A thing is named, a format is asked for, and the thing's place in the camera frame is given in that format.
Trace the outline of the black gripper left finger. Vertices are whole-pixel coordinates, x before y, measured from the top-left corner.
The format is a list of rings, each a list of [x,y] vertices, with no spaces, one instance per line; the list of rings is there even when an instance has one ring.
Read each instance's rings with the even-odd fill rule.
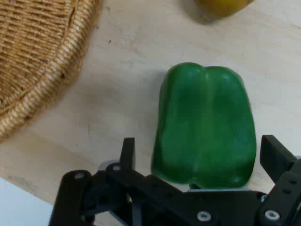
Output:
[[[163,180],[135,170],[135,140],[125,138],[120,160],[94,175],[71,171],[62,178],[50,224],[91,226],[109,212],[125,226],[192,226],[184,195]]]

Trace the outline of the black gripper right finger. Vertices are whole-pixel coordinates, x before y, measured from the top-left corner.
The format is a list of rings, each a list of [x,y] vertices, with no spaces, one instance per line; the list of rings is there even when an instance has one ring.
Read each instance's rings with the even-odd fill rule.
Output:
[[[273,135],[261,138],[260,164],[275,183],[261,204],[261,226],[301,224],[301,160]]]

